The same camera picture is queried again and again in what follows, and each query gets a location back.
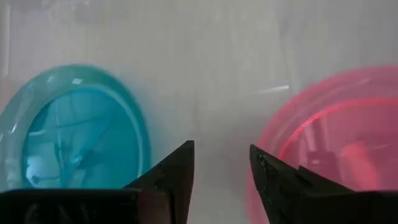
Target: white background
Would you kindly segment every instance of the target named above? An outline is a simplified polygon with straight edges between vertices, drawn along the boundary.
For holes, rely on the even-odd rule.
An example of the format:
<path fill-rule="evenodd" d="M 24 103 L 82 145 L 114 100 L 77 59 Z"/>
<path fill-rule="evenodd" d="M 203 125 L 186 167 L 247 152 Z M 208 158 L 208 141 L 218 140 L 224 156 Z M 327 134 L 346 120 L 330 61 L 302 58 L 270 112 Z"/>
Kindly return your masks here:
<path fill-rule="evenodd" d="M 249 223 L 248 148 L 294 94 L 398 59 L 395 0 L 0 0 L 0 110 L 57 65 L 108 69 L 161 160 L 196 140 L 189 223 Z"/>

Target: black plastic piece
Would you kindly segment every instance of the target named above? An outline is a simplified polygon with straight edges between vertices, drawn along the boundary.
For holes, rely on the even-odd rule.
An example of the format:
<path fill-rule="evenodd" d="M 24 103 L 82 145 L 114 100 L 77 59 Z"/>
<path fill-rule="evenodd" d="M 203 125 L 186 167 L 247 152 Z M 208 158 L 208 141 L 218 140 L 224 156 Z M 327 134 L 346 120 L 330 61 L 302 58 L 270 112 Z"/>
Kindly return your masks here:
<path fill-rule="evenodd" d="M 12 190 L 0 194 L 1 223 L 185 224 L 193 185 L 187 141 L 121 190 Z"/>
<path fill-rule="evenodd" d="M 398 223 L 397 192 L 354 192 L 254 145 L 250 161 L 270 224 Z"/>

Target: pink plastic bowl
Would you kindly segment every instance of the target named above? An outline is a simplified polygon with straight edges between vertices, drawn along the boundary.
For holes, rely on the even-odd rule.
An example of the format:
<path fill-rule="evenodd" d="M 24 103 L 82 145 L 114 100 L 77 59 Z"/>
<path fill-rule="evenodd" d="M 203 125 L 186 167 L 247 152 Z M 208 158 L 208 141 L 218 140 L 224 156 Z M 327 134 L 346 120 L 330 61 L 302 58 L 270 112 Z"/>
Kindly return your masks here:
<path fill-rule="evenodd" d="M 291 99 L 257 146 L 353 190 L 398 189 L 398 66 L 342 72 Z M 308 152 L 332 152 L 337 168 L 316 169 Z M 249 172 L 251 223 L 268 223 Z"/>

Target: black object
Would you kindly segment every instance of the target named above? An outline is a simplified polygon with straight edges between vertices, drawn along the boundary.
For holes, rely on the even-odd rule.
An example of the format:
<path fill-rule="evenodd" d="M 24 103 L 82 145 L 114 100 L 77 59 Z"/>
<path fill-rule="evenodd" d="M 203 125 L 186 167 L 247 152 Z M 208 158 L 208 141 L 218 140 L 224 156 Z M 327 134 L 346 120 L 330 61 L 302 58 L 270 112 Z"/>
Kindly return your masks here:
<path fill-rule="evenodd" d="M 1 223 L 185 224 L 193 185 L 187 141 L 122 190 L 12 190 L 0 194 Z"/>
<path fill-rule="evenodd" d="M 254 145 L 250 161 L 270 224 L 398 223 L 398 192 L 354 192 Z"/>

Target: blue plastic bowl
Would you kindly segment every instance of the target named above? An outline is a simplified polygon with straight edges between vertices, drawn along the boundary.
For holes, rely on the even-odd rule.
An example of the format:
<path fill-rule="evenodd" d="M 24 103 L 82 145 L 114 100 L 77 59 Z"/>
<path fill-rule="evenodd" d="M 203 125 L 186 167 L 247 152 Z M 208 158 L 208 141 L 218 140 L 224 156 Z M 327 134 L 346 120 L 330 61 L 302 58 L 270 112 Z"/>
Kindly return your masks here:
<path fill-rule="evenodd" d="M 41 73 L 14 95 L 0 122 L 6 182 L 0 190 L 118 189 L 150 167 L 137 103 L 96 67 Z"/>

